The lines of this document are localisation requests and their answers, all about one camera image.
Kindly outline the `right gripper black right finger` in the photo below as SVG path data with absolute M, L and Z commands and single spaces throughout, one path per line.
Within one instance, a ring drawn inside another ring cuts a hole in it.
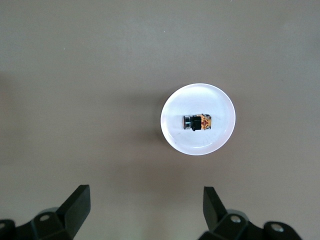
M 203 188 L 203 215 L 208 227 L 201 240 L 300 240 L 288 224 L 268 221 L 263 227 L 254 225 L 239 210 L 226 209 L 214 187 Z

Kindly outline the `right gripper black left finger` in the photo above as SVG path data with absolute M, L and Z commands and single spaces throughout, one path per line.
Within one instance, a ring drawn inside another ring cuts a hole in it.
M 90 213 L 90 186 L 79 185 L 60 207 L 47 208 L 16 226 L 0 220 L 2 240 L 73 240 Z

